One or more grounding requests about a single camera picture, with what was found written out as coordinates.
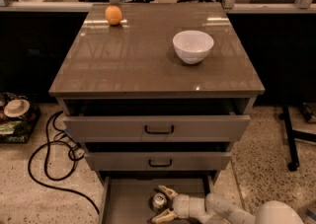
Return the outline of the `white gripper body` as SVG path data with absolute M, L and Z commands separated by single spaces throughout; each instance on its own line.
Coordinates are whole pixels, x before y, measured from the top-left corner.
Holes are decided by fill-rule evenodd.
M 200 223 L 206 223 L 211 218 L 210 213 L 211 197 L 193 197 L 186 194 L 178 194 L 172 200 L 172 207 L 175 214 L 181 219 L 193 218 Z

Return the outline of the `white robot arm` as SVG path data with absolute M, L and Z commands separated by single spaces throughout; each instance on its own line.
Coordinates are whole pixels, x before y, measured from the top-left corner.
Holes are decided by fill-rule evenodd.
M 213 192 L 201 198 L 177 193 L 165 186 L 158 186 L 152 206 L 160 210 L 152 218 L 155 224 L 176 218 L 195 219 L 200 224 L 211 224 L 215 214 L 230 224 L 304 224 L 293 208 L 280 201 L 265 202 L 253 215 Z

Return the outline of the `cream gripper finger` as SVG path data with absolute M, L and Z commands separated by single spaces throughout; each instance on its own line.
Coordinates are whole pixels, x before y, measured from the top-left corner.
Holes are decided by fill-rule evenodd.
M 175 218 L 177 218 L 177 214 L 173 210 L 166 209 L 157 216 L 153 217 L 151 221 L 155 224 L 159 224 L 162 222 L 172 221 Z
M 158 189 L 164 193 L 170 200 L 173 200 L 178 194 L 171 188 L 158 186 Z

